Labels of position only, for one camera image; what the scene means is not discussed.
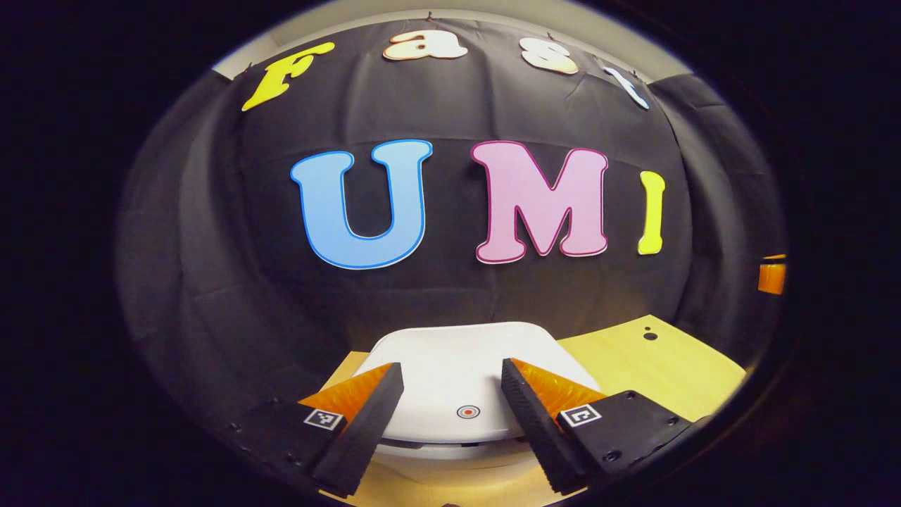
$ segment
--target letter u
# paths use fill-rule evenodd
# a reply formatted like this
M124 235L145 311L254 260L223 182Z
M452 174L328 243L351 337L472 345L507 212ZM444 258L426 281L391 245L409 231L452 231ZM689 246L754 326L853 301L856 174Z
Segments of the letter u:
M347 221L344 173L353 167L353 155L327 152L296 163L291 180L300 186L306 237L316 255L340 268L368 270L412 254L425 234L423 161L431 155L432 144L416 139L382 143L372 150L372 160L387 170L391 198L391 227L375 237L354 234Z

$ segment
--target yellow table surface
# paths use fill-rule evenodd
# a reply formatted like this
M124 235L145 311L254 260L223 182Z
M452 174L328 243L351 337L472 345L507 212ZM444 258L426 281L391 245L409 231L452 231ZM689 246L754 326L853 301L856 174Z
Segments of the yellow table surface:
M657 338L648 340L646 333ZM637 391L692 421L716 411L745 375L728 357L650 315L558 343L597 380L604 394ZM349 379L367 355L350 352L323 389ZM441 507L446 503L541 507L564 498L551 490L538 466L497 485L441 487L418 484L371 463L356 494L340 499L321 493L358 507Z

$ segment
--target pink letter m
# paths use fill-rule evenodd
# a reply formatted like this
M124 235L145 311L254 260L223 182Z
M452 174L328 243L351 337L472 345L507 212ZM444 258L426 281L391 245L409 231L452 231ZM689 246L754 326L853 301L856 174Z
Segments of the pink letter m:
M602 204L607 158L592 150L572 150L552 188L525 146L488 141L472 148L488 180L488 239L476 249L483 263L512 263L525 255L516 237L516 214L542 256L557 240L569 215L569 233L560 251L570 257L597 255L607 247Z

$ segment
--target orange object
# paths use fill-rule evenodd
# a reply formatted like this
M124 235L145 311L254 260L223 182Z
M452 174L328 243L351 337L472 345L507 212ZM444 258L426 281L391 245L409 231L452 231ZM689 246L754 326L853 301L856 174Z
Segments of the orange object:
M378 368L351 377L342 383L333 385L328 389L303 398L298 403L319 410L327 410L341 414L347 419L348 425L353 422L363 403L376 390L378 383L382 381L391 364L382 364Z
M600 392L588 389L580 383L574 383L555 373L543 370L538 366L520 361L515 357L510 358L519 373L535 391L538 400L544 405L544 409L551 415L554 422L561 410L572 409L593 401L601 400L606 396Z
M781 295L782 287L785 285L785 279L785 264L761 264L760 280L757 283L757 290L769 294Z

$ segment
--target orange soft finger pad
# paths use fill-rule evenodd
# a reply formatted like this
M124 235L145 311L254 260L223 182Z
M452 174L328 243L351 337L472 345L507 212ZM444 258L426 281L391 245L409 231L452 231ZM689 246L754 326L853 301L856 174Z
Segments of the orange soft finger pad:
M529 387L538 396L538 400L554 421L557 420L557 414L561 410L606 398L600 392L588 389L580 383L574 383L533 364L520 361L515 357L511 357L510 360L516 365L525 381L529 383Z
M363 403L375 391L391 364L383 364L378 368L361 373L355 377L333 385L328 389L303 398L298 403L319 410L327 410L341 414L350 425L357 416Z

